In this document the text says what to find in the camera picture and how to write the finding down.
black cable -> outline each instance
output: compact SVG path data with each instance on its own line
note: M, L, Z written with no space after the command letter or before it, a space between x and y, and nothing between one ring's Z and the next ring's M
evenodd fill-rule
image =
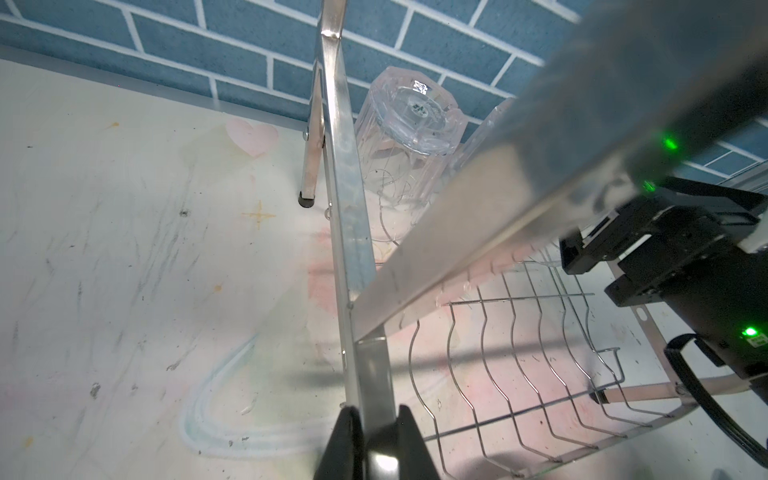
M676 336L667 344L667 347L664 349L664 355L670 361L672 369L677 376L680 377L680 381L690 395L698 402L712 421L715 422L715 425L741 447L741 449L744 450L752 460L757 462L758 465L763 468L768 468L768 450L753 439L749 433L739 427L739 425L730 418L730 415L723 410L723 407L715 402L715 399L713 399L712 395L710 395L704 388L696 377L696 374L694 374L694 371L688 366L685 358L683 358L683 348L688 342L696 338L699 338L699 336L695 333L685 333Z

wire rack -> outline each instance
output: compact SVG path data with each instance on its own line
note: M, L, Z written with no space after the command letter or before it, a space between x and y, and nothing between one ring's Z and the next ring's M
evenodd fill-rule
M607 297L585 292L553 253L390 337L396 400L444 478L530 478L681 416L589 395L624 395L619 348L599 349L590 332L590 303L603 313Z

white surface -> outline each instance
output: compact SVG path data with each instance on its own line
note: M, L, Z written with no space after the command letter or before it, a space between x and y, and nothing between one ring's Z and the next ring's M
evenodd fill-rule
M253 159L228 118L0 61L0 478L311 478L343 401L325 188L300 208L301 133ZM663 381L631 312L593 298L598 347ZM754 394L721 402L766 436ZM695 412L546 478L768 475Z

tile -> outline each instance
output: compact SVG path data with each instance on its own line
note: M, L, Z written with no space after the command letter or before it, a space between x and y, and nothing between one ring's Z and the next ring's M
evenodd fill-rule
M117 45L133 48L120 10L92 0L16 0L22 17Z
M708 167L712 170L717 170L722 174L733 175L737 171L754 165L755 163L757 162L751 158L744 157L736 152L731 152L718 161L708 165Z
M539 70L541 70L541 67L528 63L522 58L516 58L509 64L509 68L504 72L496 86L513 95L520 95L525 85L531 81Z
M558 0L560 5L564 5L579 15L583 15L587 11L587 7L592 5L594 0Z
M372 40L395 46L406 8L382 0L349 0L344 17L344 30L354 31Z
M275 60L272 85L275 90L309 100L312 91L312 71Z
M574 25L529 0L488 0L475 27L546 59Z
M0 22L0 43L210 97L207 77L20 25Z
M275 0L275 2L315 18L320 18L320 9L323 7L323 0Z
M705 165L710 163L715 158L721 157L730 152L727 148L723 148L720 145L711 145L705 151L699 153L697 156L689 159L688 161L694 164Z
M458 107L462 109L465 115L480 120L484 120L491 113L491 110L496 108L496 105L505 100L504 97L480 90L453 78L446 78L442 82L442 86L451 92L458 103Z
M438 12L451 15L464 23L469 23L480 0L417 0L419 3L434 8Z
M723 140L760 158L768 159L768 128L755 121Z
M148 54L207 71L266 85L266 57L252 51L134 15Z
M467 140L472 136L472 134L475 133L475 130L478 129L480 125L473 124L473 123L467 123L467 128L464 130L464 134L462 135L462 143L467 143Z
M197 25L194 0L124 0L124 2Z
M203 0L209 30L312 62L316 29L245 0Z
M488 84L509 58L496 47L418 13L413 14L402 50Z
M245 105L257 110L268 111L271 114L306 121L310 113L309 105L228 84L224 81L217 81L216 89L219 92L219 100L221 101Z
M347 38L342 38L342 46L346 74L358 80L372 82L390 65L421 71L435 81L440 78L440 74L436 71L400 60L381 51L355 43Z
M712 184L712 185L717 185L718 183L725 180L722 177L718 177L717 175L712 175L710 173L698 170L696 168L689 167L688 165L680 165L678 168L675 169L675 171L673 172L673 175L675 177L685 178L688 180L695 180L697 182L704 182L705 184Z
M366 95L368 95L368 89L359 85L349 85L349 103L352 104L352 113L359 113L362 108L362 103L366 101Z

black rubber foot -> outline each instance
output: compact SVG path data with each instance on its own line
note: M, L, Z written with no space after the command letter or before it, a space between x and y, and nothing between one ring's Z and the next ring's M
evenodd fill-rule
M299 205L301 205L304 208L310 208L314 204L315 204L314 198L304 198L301 196L301 192L299 192Z
M590 393L589 398L591 398L592 401L594 401L597 404L608 403L608 398L605 396L605 392L603 392L602 390L598 390L597 392Z

